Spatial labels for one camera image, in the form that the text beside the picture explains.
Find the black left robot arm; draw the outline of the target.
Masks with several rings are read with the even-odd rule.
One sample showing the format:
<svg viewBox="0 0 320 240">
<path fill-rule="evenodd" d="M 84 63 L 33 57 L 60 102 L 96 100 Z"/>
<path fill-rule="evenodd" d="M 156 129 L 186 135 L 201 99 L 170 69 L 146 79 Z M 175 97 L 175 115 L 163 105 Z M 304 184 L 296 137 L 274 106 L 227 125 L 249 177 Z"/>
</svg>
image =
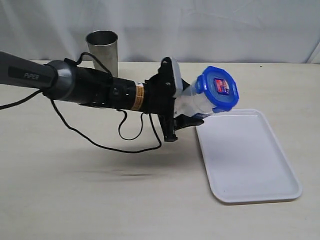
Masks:
<svg viewBox="0 0 320 240">
<path fill-rule="evenodd" d="M 145 82 L 115 77 L 106 67 L 80 67 L 81 62 L 81 58 L 65 58 L 39 64 L 2 51 L 0 83 L 38 89 L 51 100 L 86 107 L 155 114 L 165 142 L 176 141 L 177 130 L 204 123 L 197 116 L 175 113 L 176 99 L 190 84 L 182 79 L 179 65 L 171 57 L 163 58 L 157 74 Z"/>
</svg>

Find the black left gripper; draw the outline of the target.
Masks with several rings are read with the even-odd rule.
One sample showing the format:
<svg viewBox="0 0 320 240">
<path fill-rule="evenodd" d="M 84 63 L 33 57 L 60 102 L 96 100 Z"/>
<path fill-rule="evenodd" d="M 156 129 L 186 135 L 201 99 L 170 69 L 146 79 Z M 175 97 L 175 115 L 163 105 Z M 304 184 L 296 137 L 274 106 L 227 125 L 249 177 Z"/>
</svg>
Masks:
<svg viewBox="0 0 320 240">
<path fill-rule="evenodd" d="M 181 79 L 183 90 L 190 84 Z M 146 97 L 146 112 L 156 114 L 160 123 L 165 142 L 175 142 L 178 137 L 176 131 L 188 127 L 195 127 L 204 123 L 203 119 L 189 117 L 182 113 L 176 113 L 174 98 L 175 84 L 173 72 L 166 57 L 161 60 L 157 74 L 146 82 L 145 89 L 148 91 Z"/>
</svg>

